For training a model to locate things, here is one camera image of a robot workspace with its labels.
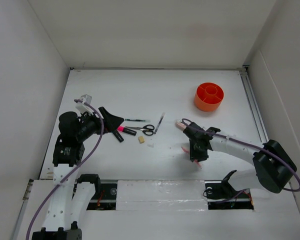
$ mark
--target eraser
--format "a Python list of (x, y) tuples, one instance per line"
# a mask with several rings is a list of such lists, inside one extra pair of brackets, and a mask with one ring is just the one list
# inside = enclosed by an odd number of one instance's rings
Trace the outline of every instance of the eraser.
[(145, 142), (145, 139), (143, 136), (138, 137), (139, 143), (143, 144)]

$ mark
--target marker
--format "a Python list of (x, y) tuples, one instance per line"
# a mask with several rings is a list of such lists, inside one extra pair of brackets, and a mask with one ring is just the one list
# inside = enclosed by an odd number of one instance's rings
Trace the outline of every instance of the marker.
[(162, 113), (162, 115), (160, 117), (160, 121), (159, 121), (158, 125), (156, 126), (156, 128), (154, 130), (154, 134), (156, 134), (156, 132), (158, 131), (158, 128), (159, 128), (159, 126), (160, 126), (160, 124), (162, 122), (162, 119), (164, 119), (165, 114), (166, 114), (165, 112)]
[(129, 135), (132, 135), (132, 136), (137, 135), (137, 132), (136, 132), (136, 131), (131, 130), (131, 129), (129, 129), (129, 128), (126, 128), (126, 127), (124, 127), (124, 126), (119, 126), (117, 130), (118, 130), (119, 132), (123, 132), (123, 133), (129, 134)]
[(141, 123), (150, 123), (150, 120), (146, 119), (133, 119), (133, 118), (126, 118), (124, 119), (125, 121), (129, 121), (129, 122), (141, 122)]

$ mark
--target white bracket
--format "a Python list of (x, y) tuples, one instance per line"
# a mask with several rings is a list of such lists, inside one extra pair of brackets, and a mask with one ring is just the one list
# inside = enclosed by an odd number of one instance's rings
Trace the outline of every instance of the white bracket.
[(92, 96), (85, 94), (80, 97), (80, 100), (82, 102), (77, 102), (75, 108), (78, 109), (82, 114), (84, 114), (85, 112), (92, 114), (91, 109), (85, 105), (85, 103), (91, 104)]

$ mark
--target white table surface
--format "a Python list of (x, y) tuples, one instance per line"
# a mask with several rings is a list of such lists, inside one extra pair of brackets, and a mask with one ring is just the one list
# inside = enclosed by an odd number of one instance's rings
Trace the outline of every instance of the white table surface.
[[(216, 83), (224, 91), (223, 102), (212, 113), (202, 112), (193, 104), (197, 86), (204, 82)], [(174, 188), (167, 191), (169, 194), (162, 195), (163, 189), (155, 181), (147, 181), (146, 185), (144, 181), (134, 181), (133, 185), (120, 181), (118, 210), (87, 211), (82, 223), (84, 240), (300, 240), (300, 214), (291, 192), (274, 194), (252, 189), (254, 211), (208, 210), (206, 199), (197, 194), (203, 190), (202, 180), (218, 180), (234, 169), (253, 168), (243, 160), (211, 151), (209, 159), (201, 162), (202, 169), (198, 168), (181, 150), (182, 145), (187, 145), (188, 138), (175, 127), (176, 119), (189, 118), (201, 126), (217, 127), (237, 137), (259, 142), (238, 71), (72, 70), (58, 115), (76, 111), (73, 99), (84, 94), (92, 96), (91, 105), (95, 108), (104, 106), (111, 114), (124, 118), (151, 119), (151, 124), (156, 126), (162, 112), (165, 117), (156, 135), (144, 137), (144, 144), (138, 142), (137, 137), (144, 136), (141, 132), (136, 137), (122, 134), (123, 143), (112, 134), (106, 134), (91, 159), (81, 167), (81, 173), (96, 173), (103, 180), (175, 180), (180, 183), (173, 185)], [(50, 172), (53, 171), (52, 155), (59, 135), (58, 123), (51, 136), (41, 179), (53, 177)], [(135, 122), (123, 125), (143, 126)], [(84, 143), (85, 155), (96, 139), (93, 136)], [(35, 181), (18, 239), (24, 239), (30, 219), (51, 189), (52, 181)], [(194, 201), (184, 202), (183, 198), (190, 193), (196, 194), (192, 196)], [(182, 200), (178, 204), (167, 204), (178, 199)], [(45, 211), (43, 209), (39, 215), (34, 230), (41, 228)]]
[[(194, 105), (194, 96), (201, 83), (218, 84), (224, 99), (217, 111), (202, 112)], [(238, 71), (234, 70), (72, 70), (68, 78), (58, 116), (76, 111), (74, 99), (92, 96), (91, 105), (104, 106), (111, 114), (123, 118), (150, 119), (156, 126), (164, 119), (156, 135), (137, 136), (122, 133), (119, 143), (112, 134), (103, 136), (95, 154), (81, 167), (81, 173), (99, 174), (109, 180), (177, 180), (222, 179), (233, 169), (253, 168), (248, 163), (224, 153), (209, 152), (202, 169), (189, 161), (181, 146), (188, 138), (175, 126), (175, 121), (188, 118), (203, 127), (217, 127), (243, 139), (259, 142), (256, 124), (247, 101)], [(60, 134), (57, 120), (53, 129), (41, 179), (53, 178), (52, 156)], [(144, 126), (124, 122), (123, 126)], [(144, 144), (139, 144), (143, 136)], [(85, 156), (97, 140), (94, 135), (84, 142)]]

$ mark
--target pink marker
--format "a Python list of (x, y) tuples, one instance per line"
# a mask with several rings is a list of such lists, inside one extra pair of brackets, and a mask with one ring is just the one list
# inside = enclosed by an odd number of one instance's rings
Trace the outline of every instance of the pink marker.
[(132, 136), (135, 136), (137, 135), (137, 132), (134, 131), (134, 130), (131, 130), (129, 128), (126, 128), (124, 126), (119, 126), (118, 129), (117, 129), (119, 132), (123, 132), (125, 134), (129, 134), (129, 135), (132, 135)]

